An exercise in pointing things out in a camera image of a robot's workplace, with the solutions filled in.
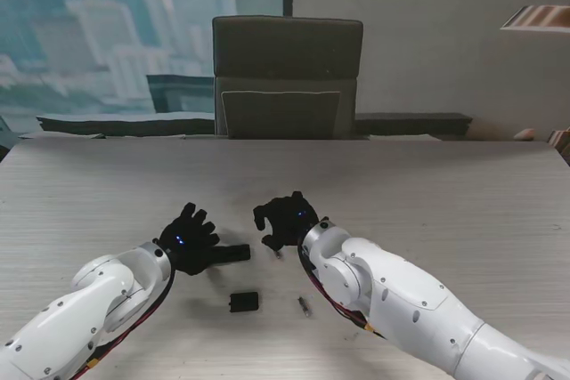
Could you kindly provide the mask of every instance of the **table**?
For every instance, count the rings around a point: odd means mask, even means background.
[[[293,190],[522,344],[570,355],[570,173],[528,142],[25,141],[0,164],[0,336],[67,294],[84,262],[157,237],[194,201],[252,260],[177,275],[86,379],[448,378],[341,319],[294,249],[278,260],[259,243],[252,208]],[[229,313],[229,294],[248,290],[260,311]]]

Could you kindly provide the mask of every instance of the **white wall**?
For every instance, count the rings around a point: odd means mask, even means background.
[[[570,126],[570,35],[499,31],[570,0],[294,0],[295,16],[364,22],[359,112],[459,112],[472,138]]]

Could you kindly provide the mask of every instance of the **small black box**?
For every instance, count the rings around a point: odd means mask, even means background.
[[[236,293],[230,295],[230,312],[235,313],[237,311],[256,311],[258,309],[258,293]]]

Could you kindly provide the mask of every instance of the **wire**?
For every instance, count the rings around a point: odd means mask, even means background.
[[[112,342],[109,342],[107,344],[104,344],[103,346],[97,347],[97,349],[95,349],[95,352],[93,352],[93,354],[85,362],[85,365],[73,377],[71,377],[70,380],[77,380],[83,374],[85,374],[87,371],[89,371],[91,369],[91,367],[89,366],[89,363],[91,361],[97,360],[97,363],[101,362],[101,360],[103,358],[105,358],[110,353],[110,351],[112,351],[119,344],[121,344],[121,342],[123,340],[125,340],[129,334],[131,334],[139,325],[141,325],[145,320],[147,320],[151,316],[151,314],[154,313],[158,309],[158,307],[160,307],[162,302],[164,302],[165,298],[167,298],[167,295],[170,292],[170,288],[172,287],[174,280],[175,280],[175,269],[172,268],[170,271],[170,278],[168,279],[167,286],[164,288],[162,293],[159,295],[159,298],[157,298],[151,304],[151,306],[146,310],[146,312],[141,316],[141,318],[139,318],[131,327],[129,327],[129,329],[127,331],[125,331],[123,334],[121,334],[119,337],[117,337]]]

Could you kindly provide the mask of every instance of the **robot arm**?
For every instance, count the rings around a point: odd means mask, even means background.
[[[249,246],[216,247],[206,212],[188,204],[160,239],[86,264],[72,293],[49,303],[0,348],[0,379],[76,380],[158,309],[175,271],[196,275],[248,260]]]
[[[309,277],[357,326],[457,380],[570,380],[568,360],[541,355],[509,339],[429,273],[368,239],[351,237],[328,219],[305,216],[304,203],[296,192],[263,206],[263,214],[277,225],[264,243],[296,241]],[[293,206],[297,209],[291,215]],[[304,220],[288,229],[275,221],[295,216]],[[259,215],[256,223],[263,225]]]
[[[171,274],[168,257],[150,242],[86,264],[72,281],[74,292],[49,303],[6,343],[0,378],[72,378],[98,347],[141,318]]]

